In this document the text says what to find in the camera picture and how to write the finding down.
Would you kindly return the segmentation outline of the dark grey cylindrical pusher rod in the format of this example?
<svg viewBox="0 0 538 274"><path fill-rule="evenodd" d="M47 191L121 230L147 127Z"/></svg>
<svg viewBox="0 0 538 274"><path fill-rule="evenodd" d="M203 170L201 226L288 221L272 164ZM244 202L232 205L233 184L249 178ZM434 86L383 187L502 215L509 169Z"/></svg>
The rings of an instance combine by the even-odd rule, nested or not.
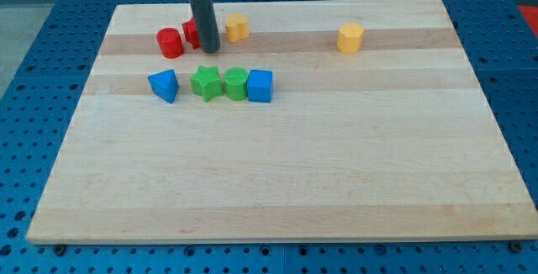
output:
<svg viewBox="0 0 538 274"><path fill-rule="evenodd" d="M216 53L220 49L219 30L213 0L189 0L202 51Z"/></svg>

